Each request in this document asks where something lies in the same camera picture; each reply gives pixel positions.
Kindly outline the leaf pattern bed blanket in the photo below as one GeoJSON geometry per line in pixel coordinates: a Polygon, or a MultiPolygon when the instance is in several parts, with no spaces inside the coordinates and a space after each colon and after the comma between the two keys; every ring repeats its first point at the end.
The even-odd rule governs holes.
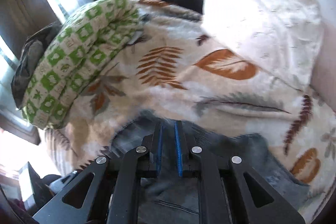
{"type": "Polygon", "coordinates": [[[258,133],[300,182],[298,211],[312,223],[335,190],[335,113],[312,89],[296,90],[208,37],[196,12],[128,0],[146,18],[126,46],[74,100],[63,126],[45,131],[61,174],[107,153],[141,111],[237,137],[258,133]]]}

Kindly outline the dark camouflage cloth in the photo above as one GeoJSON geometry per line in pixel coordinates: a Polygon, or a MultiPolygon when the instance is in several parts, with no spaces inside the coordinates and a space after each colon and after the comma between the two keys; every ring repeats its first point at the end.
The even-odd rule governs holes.
{"type": "Polygon", "coordinates": [[[30,36],[22,49],[19,65],[11,81],[11,91],[17,109],[23,105],[23,97],[44,52],[62,28],[53,22],[30,36]]]}

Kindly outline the grey denim jeans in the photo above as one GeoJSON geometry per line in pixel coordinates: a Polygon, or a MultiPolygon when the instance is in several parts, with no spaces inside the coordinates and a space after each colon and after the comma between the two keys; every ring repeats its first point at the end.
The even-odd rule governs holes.
{"type": "Polygon", "coordinates": [[[108,223],[303,223],[307,186],[259,134],[229,138],[149,112],[120,129],[108,223]]]}

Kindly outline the green white patterned quilt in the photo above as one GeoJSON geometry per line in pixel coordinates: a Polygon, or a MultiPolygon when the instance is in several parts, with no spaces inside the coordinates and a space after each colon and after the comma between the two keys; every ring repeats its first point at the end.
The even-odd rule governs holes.
{"type": "Polygon", "coordinates": [[[23,117],[40,129],[60,125],[76,97],[139,30],[139,18],[131,0],[98,0],[77,9],[39,60],[23,117]]]}

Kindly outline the white patterned pillow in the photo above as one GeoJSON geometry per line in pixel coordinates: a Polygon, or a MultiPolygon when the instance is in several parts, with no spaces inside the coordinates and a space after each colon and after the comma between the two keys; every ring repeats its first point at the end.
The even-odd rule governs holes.
{"type": "Polygon", "coordinates": [[[298,90],[310,84],[324,35],[317,0],[204,0],[202,27],[298,90]]]}

